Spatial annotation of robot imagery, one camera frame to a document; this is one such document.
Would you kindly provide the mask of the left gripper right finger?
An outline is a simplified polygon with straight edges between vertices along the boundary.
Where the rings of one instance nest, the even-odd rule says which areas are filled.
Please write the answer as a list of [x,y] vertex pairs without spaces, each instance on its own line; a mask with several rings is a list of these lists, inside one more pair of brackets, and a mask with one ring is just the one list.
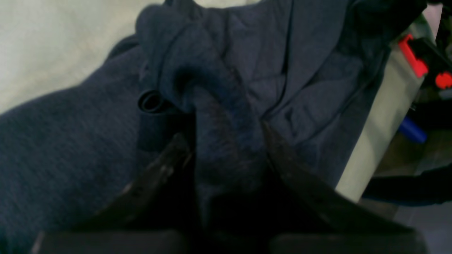
[[262,123],[271,167],[293,199],[320,227],[345,235],[412,234],[411,228],[357,206],[311,173],[310,166],[267,123]]

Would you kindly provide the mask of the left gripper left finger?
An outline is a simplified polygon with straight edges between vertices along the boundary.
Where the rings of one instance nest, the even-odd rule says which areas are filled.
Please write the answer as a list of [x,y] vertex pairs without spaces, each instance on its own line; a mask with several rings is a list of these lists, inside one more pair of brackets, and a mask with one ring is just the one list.
[[185,135],[178,133],[145,171],[95,216],[74,226],[74,231],[117,230],[137,220],[171,177],[189,163],[192,151]]

